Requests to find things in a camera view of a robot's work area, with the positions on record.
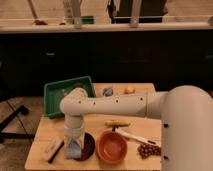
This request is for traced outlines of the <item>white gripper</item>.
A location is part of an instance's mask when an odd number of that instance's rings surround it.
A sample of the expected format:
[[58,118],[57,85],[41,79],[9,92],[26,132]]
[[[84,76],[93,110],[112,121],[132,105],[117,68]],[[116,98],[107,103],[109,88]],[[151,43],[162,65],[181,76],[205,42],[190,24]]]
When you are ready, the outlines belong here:
[[67,142],[74,139],[78,143],[83,144],[85,136],[85,126],[82,125],[79,128],[70,128],[68,126],[64,126],[64,136]]

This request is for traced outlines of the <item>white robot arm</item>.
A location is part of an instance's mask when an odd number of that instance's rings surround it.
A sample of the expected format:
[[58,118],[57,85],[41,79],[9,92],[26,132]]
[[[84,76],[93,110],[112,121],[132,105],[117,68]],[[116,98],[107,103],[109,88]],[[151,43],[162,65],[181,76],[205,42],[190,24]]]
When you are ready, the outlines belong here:
[[90,98],[82,88],[60,102],[65,132],[83,134],[86,114],[127,115],[162,122],[162,171],[213,171],[213,98],[195,86],[168,92]]

